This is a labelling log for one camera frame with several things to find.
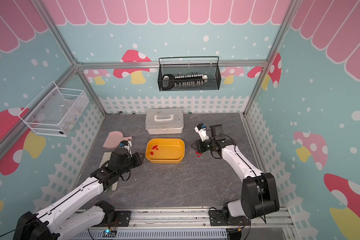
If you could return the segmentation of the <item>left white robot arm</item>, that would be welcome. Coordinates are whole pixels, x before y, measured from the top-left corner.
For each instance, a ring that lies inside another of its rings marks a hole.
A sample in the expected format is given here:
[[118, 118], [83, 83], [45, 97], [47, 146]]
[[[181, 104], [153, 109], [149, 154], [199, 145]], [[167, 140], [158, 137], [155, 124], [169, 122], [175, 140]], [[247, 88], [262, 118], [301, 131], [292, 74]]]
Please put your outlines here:
[[144, 160], [142, 154], [130, 153], [127, 148], [117, 148], [110, 160], [95, 170], [81, 185], [66, 196], [38, 211], [22, 215], [14, 233], [15, 240], [68, 240], [90, 227], [104, 224], [115, 227], [120, 218], [115, 208], [100, 201], [85, 212], [73, 217], [85, 203], [110, 189], [124, 174], [130, 174]]

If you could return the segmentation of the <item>yellow plastic storage box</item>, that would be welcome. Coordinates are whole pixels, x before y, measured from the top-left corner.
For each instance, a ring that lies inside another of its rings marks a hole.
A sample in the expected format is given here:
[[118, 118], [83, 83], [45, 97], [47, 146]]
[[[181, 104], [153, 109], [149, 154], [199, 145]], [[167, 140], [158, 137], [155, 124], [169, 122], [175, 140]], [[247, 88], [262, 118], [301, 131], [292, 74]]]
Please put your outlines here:
[[145, 157], [153, 164], [179, 164], [185, 156], [185, 143], [181, 139], [155, 138], [147, 143]]

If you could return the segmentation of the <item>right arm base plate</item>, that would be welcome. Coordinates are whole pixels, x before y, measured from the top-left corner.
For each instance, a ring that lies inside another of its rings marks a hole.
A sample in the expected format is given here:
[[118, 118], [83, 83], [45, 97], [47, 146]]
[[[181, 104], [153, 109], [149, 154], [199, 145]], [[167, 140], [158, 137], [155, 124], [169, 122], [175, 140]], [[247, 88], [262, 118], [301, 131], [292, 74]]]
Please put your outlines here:
[[223, 210], [209, 208], [208, 215], [210, 225], [217, 226], [237, 226], [240, 228], [250, 226], [250, 220], [247, 217], [228, 217]]

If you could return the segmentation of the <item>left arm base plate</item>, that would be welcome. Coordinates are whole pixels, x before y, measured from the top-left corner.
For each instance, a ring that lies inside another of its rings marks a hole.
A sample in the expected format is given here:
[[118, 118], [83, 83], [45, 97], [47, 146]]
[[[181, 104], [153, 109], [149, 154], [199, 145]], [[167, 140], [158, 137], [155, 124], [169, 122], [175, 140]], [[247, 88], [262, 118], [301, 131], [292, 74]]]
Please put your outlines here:
[[94, 227], [128, 227], [131, 220], [131, 211], [113, 211], [106, 213], [103, 220]]

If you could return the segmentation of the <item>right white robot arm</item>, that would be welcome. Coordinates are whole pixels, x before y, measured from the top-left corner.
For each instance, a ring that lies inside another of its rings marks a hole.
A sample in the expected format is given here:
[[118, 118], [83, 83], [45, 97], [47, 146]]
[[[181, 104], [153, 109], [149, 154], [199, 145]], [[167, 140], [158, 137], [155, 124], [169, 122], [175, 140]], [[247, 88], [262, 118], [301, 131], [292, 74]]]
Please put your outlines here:
[[210, 152], [214, 159], [226, 161], [242, 181], [241, 198], [223, 206], [223, 219], [227, 224], [240, 219], [266, 221], [266, 215], [280, 210], [275, 177], [255, 167], [241, 153], [237, 141], [224, 133], [222, 125], [207, 128], [205, 124], [198, 124], [195, 132], [200, 139], [192, 148], [199, 154]]

